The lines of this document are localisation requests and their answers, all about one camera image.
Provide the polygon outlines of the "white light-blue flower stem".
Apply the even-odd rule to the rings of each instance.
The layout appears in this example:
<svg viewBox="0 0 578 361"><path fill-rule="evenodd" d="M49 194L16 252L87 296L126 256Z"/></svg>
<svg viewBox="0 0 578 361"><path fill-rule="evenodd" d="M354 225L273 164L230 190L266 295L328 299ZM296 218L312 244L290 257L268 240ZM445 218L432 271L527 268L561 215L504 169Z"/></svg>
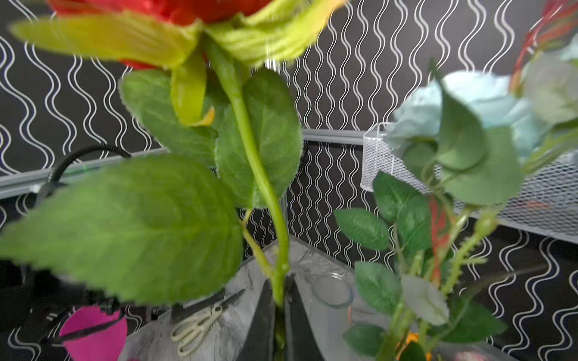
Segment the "white light-blue flower stem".
<svg viewBox="0 0 578 361"><path fill-rule="evenodd" d="M441 343L473 344L507 329L476 301L486 282L458 288L472 252L526 179L577 146L575 23L532 30L513 73L441 75L397 109L387 145L427 192L380 171L377 212L341 209L342 233L395 264L355 264L362 299L386 327L351 322L343 338L376 360L429 360Z"/></svg>

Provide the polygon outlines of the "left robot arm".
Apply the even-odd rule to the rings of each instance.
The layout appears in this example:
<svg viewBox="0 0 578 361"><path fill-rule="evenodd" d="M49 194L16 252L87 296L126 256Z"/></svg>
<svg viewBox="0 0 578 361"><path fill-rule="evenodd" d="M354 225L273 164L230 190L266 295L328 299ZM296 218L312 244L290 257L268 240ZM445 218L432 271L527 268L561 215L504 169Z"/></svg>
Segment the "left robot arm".
<svg viewBox="0 0 578 361"><path fill-rule="evenodd" d="M61 178L81 156L98 151L124 159L131 154L112 144L95 144L67 155L52 168L36 198L33 213L10 225L1 235L1 331L30 329L41 345L64 344L112 328L124 319L121 303L104 291L78 280L66 280L68 267L80 254L81 239L101 208L75 202ZM54 325L46 321L48 311L62 320L73 307L93 306L107 318L63 336L51 336Z"/></svg>

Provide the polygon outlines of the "yellow rose stem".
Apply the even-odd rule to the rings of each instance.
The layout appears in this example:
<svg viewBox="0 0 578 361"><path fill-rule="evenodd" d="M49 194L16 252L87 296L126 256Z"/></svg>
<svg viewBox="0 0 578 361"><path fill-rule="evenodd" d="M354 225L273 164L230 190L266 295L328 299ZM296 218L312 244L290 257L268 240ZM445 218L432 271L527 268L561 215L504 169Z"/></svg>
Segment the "yellow rose stem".
<svg viewBox="0 0 578 361"><path fill-rule="evenodd" d="M406 344L400 352L399 360L431 361L432 356L427 352L427 336L411 333L406 337Z"/></svg>

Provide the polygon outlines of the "red rose stem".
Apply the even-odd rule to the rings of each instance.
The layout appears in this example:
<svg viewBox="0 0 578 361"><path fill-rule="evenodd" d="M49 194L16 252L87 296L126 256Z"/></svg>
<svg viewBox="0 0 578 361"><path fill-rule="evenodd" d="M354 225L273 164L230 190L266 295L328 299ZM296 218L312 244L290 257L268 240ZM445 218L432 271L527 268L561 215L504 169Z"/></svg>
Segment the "red rose stem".
<svg viewBox="0 0 578 361"><path fill-rule="evenodd" d="M101 208L67 276L121 302L208 296L244 244L284 302L289 234L279 204L300 163L292 94L269 61L317 42L342 1L53 1L10 34L43 51L130 63L125 108L165 147L66 189Z"/></svg>

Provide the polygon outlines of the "clear glass jar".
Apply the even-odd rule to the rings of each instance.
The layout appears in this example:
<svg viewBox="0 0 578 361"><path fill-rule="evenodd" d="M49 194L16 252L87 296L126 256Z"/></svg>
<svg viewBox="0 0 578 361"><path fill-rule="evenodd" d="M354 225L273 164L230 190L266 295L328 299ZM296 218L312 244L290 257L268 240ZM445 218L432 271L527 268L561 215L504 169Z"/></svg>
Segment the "clear glass jar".
<svg viewBox="0 0 578 361"><path fill-rule="evenodd" d="M314 299L335 309L348 308L355 298L350 284L342 275L335 272L317 277L311 286L311 291Z"/></svg>

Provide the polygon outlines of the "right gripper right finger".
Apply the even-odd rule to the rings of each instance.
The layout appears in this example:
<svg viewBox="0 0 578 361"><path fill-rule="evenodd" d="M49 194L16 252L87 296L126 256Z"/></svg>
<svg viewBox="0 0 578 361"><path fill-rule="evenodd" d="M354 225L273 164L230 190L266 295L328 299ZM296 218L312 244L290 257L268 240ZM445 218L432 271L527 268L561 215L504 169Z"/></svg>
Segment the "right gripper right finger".
<svg viewBox="0 0 578 361"><path fill-rule="evenodd" d="M322 361L294 275L284 283L285 359L289 361Z"/></svg>

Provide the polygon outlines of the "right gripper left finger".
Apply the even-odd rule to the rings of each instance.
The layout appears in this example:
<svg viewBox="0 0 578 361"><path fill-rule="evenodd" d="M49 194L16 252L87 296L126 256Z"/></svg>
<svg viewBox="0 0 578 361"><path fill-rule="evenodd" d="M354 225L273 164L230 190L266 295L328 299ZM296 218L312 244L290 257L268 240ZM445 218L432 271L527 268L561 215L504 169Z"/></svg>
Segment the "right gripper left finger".
<svg viewBox="0 0 578 361"><path fill-rule="evenodd" d="M245 343L236 361L271 361L275 353L275 302L265 281Z"/></svg>

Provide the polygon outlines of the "magenta silicone cup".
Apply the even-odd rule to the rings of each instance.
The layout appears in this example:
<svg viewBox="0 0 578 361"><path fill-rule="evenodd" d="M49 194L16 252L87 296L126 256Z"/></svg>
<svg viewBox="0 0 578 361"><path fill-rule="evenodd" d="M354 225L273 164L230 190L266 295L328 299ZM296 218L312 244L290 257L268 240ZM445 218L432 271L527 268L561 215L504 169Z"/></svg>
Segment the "magenta silicone cup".
<svg viewBox="0 0 578 361"><path fill-rule="evenodd" d="M118 360L128 326L123 311L106 314L99 307L78 309L62 326L59 338L72 360Z"/></svg>

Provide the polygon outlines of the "white mesh wall basket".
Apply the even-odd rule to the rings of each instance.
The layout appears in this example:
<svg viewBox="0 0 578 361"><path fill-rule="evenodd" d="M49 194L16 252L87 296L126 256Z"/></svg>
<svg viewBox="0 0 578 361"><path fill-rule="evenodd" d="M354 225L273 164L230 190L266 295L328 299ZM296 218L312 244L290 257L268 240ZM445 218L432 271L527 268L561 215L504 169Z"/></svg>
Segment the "white mesh wall basket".
<svg viewBox="0 0 578 361"><path fill-rule="evenodd" d="M376 124L364 134L361 188L373 191L373 179L381 171L409 184L421 193L429 189L410 172L403 160L385 143L385 126ZM449 182L456 192L455 208L467 203L505 205L498 218L505 226L526 230L570 243L577 242L577 153L567 153L525 180L513 158L501 160L489 151L490 161L478 171Z"/></svg>

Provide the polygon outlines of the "white handled scissors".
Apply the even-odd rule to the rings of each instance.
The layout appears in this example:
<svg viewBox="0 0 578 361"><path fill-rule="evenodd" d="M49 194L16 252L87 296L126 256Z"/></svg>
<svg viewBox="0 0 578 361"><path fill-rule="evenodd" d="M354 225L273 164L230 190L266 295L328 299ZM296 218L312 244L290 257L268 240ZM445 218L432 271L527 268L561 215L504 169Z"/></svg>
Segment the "white handled scissors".
<svg viewBox="0 0 578 361"><path fill-rule="evenodd" d="M184 358L195 353L209 335L216 321L224 312L244 295L242 289L222 299L211 301L206 307L179 320L173 327L170 338L177 344L177 354Z"/></svg>

